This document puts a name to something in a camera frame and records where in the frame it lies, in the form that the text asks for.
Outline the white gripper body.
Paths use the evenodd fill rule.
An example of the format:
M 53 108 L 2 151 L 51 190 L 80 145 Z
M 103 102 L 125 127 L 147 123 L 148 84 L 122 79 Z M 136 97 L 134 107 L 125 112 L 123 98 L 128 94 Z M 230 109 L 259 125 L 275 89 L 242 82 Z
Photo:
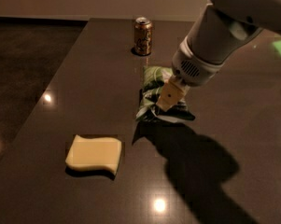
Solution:
M 202 86 L 233 52 L 261 31 L 261 28 L 236 21 L 207 4 L 173 57 L 173 73 L 190 87 Z

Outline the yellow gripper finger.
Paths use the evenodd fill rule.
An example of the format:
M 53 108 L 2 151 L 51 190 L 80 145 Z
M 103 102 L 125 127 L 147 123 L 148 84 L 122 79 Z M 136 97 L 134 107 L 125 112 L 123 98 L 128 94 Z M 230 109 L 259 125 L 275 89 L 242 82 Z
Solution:
M 181 78 L 170 77 L 164 83 L 156 105 L 164 112 L 167 112 L 186 96 L 189 89 L 190 87 Z

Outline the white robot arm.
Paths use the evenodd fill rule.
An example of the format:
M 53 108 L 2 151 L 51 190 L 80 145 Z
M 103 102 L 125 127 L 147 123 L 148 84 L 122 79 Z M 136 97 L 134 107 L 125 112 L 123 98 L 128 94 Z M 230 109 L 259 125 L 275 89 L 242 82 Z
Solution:
M 281 35 L 281 0 L 210 0 L 181 42 L 157 106 L 169 110 L 207 83 L 229 56 L 266 29 Z

